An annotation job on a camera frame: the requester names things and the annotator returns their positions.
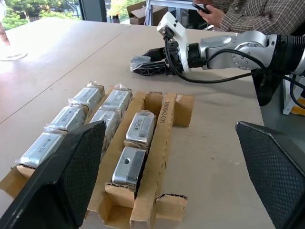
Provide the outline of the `person's bare hand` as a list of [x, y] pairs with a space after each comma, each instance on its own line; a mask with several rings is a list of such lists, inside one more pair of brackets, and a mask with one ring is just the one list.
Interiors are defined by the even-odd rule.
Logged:
[[202, 12], [201, 10], [197, 10], [199, 15], [210, 25], [215, 27], [221, 27], [221, 22], [225, 13], [212, 5], [206, 5], [206, 8], [211, 12], [209, 14]]

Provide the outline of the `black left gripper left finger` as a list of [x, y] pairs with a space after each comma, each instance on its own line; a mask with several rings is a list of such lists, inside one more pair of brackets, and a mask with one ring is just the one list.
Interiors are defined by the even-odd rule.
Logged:
[[78, 229], [96, 183], [104, 121], [70, 131], [0, 219], [2, 229]]

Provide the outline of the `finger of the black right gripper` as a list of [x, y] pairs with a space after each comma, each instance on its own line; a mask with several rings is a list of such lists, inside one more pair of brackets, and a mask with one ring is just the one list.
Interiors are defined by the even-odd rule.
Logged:
[[165, 59], [164, 47], [148, 50], [143, 56], [150, 57], [151, 62], [159, 62]]
[[164, 60], [153, 61], [149, 56], [134, 56], [130, 61], [130, 70], [142, 76], [171, 74], [171, 69]]

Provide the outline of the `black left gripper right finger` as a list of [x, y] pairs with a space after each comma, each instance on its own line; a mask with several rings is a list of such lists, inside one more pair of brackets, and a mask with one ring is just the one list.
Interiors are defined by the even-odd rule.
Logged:
[[305, 227], [305, 153], [265, 126], [235, 125], [250, 180], [277, 229]]

